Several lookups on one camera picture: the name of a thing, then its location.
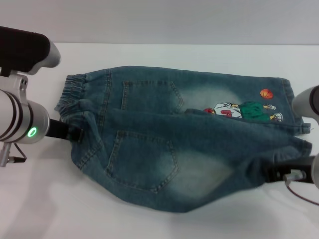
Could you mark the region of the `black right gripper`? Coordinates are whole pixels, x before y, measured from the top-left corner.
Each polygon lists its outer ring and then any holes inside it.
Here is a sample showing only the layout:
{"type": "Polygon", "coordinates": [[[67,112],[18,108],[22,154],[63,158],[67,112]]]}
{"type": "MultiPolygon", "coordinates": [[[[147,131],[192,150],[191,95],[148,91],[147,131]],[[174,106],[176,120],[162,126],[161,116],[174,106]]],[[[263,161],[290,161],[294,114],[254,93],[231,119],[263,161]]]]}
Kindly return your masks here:
{"type": "Polygon", "coordinates": [[[266,183],[284,181],[284,176],[291,173],[301,173],[301,179],[295,181],[312,183],[312,156],[265,164],[263,169],[266,183]]]}

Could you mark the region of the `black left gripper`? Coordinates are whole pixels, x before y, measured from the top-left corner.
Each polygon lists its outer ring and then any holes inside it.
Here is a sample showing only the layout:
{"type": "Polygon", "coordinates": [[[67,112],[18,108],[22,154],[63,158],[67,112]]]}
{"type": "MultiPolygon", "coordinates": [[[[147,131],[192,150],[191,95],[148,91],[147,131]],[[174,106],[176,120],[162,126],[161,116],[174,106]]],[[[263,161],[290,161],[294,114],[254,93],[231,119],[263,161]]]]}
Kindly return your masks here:
{"type": "Polygon", "coordinates": [[[81,142],[84,131],[81,128],[70,126],[70,124],[50,119],[48,137],[64,139],[71,142],[81,142]]]}

